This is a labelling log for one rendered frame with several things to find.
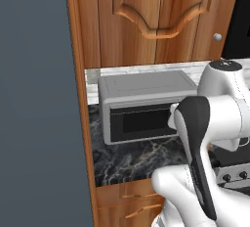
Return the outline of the wooden cupboard side panel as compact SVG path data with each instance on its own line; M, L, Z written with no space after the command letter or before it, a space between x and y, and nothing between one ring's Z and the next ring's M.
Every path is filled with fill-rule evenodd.
M96 194L94 161L92 152L92 139L90 130L89 111L88 111L88 100L87 100L86 82L85 82L83 47L81 46L82 35L81 35L81 25L80 25L79 0L67 0L67 3L68 3L68 10L70 17L70 31L71 31L71 40L73 45L79 107L80 107L81 123L82 123L82 133L84 138L85 160L88 173L88 185L90 189L90 200L92 207L92 217L93 217L94 227L100 227L99 209L98 209L97 194Z

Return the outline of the wooden cupboard door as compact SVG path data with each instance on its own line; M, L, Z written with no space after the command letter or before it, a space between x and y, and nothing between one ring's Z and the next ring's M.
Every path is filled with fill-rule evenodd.
M99 0L103 67L217 60L235 0ZM213 35L222 34L221 41Z

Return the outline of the grey microwave oven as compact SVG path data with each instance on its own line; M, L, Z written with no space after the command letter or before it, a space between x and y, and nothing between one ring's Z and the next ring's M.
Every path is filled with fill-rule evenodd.
M170 108L196 89L181 70L100 77L104 142L113 145L175 136L177 131L168 125Z

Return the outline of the wooden drawer front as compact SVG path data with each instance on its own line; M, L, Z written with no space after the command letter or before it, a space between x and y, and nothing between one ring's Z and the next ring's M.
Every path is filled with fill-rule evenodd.
M161 207L146 210L139 215L126 219L125 216L146 205L161 204ZM99 210L99 227L151 227L153 219L161 212L163 202L148 201L105 207Z
M146 195L155 193L150 179L101 186L96 189L96 192L98 208L148 201L163 202L163 198L158 194L149 198L121 199L121 196L123 195Z

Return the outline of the dark grey fridge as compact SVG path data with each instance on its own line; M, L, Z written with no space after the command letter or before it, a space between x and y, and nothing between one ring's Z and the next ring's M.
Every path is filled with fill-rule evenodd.
M0 227L94 227L66 0L0 0Z

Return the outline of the silver stove with black hob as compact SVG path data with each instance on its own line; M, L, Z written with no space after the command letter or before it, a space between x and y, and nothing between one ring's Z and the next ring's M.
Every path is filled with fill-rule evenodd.
M208 154L218 186L250 196L250 137L241 138L235 152L212 145ZM247 172L247 179L239 177L242 171ZM229 182L223 180L226 174L231 177Z

